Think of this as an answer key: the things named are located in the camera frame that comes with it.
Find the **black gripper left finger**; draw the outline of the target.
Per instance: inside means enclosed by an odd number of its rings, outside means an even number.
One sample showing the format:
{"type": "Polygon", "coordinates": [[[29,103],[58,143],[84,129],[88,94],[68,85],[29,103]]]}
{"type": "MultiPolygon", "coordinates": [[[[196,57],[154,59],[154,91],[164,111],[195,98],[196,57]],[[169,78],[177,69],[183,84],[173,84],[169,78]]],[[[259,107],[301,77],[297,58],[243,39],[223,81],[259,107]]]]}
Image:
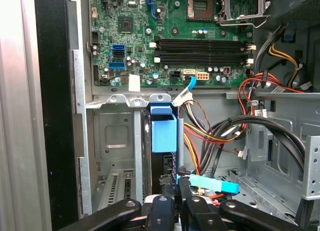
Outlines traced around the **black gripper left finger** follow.
{"type": "Polygon", "coordinates": [[[149,195],[144,203],[123,199],[88,215],[62,231],[173,231],[174,185],[170,174],[159,178],[161,194],[149,195]]]}

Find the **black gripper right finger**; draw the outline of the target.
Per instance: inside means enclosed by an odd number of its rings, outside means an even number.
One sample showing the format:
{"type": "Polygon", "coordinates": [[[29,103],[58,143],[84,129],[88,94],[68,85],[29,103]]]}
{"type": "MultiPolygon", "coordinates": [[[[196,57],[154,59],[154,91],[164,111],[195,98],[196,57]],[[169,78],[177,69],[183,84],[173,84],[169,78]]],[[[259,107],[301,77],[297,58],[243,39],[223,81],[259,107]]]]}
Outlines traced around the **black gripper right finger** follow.
{"type": "Polygon", "coordinates": [[[181,226],[189,229],[189,218],[198,231],[300,231],[302,228],[235,199],[227,199],[212,209],[202,196],[190,191],[191,173],[178,168],[178,188],[182,198],[181,226]]]}

